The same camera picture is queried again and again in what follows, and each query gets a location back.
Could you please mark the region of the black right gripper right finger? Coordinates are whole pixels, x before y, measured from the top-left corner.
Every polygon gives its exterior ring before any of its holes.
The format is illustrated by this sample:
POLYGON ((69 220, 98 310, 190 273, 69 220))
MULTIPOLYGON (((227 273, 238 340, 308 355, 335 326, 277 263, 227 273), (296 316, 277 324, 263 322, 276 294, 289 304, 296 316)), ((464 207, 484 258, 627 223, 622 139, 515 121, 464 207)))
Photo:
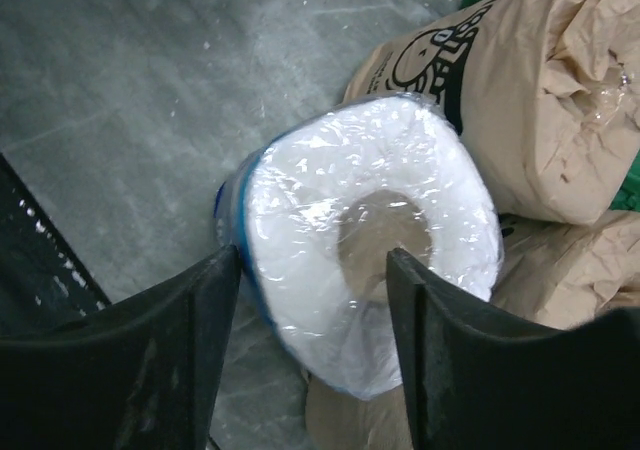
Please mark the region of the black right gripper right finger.
POLYGON ((417 449, 635 449, 639 312, 570 330, 459 289, 402 249, 386 277, 417 449))

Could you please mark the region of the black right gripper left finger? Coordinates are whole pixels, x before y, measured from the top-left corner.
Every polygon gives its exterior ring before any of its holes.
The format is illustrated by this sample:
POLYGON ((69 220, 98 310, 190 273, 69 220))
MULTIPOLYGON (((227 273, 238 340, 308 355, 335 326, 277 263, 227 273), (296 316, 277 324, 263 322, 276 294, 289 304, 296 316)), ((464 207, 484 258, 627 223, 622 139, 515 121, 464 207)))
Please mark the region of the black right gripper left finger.
POLYGON ((239 293, 220 248, 84 318, 1 341, 5 449, 203 449, 239 293))

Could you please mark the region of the bare tan paper roll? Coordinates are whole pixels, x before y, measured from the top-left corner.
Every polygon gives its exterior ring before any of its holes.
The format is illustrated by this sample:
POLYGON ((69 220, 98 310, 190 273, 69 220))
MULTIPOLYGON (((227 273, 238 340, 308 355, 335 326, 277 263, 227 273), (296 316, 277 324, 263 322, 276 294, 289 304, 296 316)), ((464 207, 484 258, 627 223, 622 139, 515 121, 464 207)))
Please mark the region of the bare tan paper roll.
POLYGON ((413 448, 401 386, 363 401, 340 393, 313 377, 308 385, 305 422, 318 449, 413 448))

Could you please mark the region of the plastic white blue roll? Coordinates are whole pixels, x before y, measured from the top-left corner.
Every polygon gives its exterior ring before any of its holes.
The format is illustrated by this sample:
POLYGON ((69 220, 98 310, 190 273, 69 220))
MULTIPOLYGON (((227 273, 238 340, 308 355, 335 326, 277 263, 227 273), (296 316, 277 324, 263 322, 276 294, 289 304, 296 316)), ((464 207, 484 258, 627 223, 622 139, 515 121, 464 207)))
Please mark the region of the plastic white blue roll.
POLYGON ((481 300, 503 261, 491 196, 453 125, 416 93, 367 96, 277 136, 221 185, 218 239, 242 289, 312 376, 362 400, 402 382, 386 256, 401 248, 481 300))

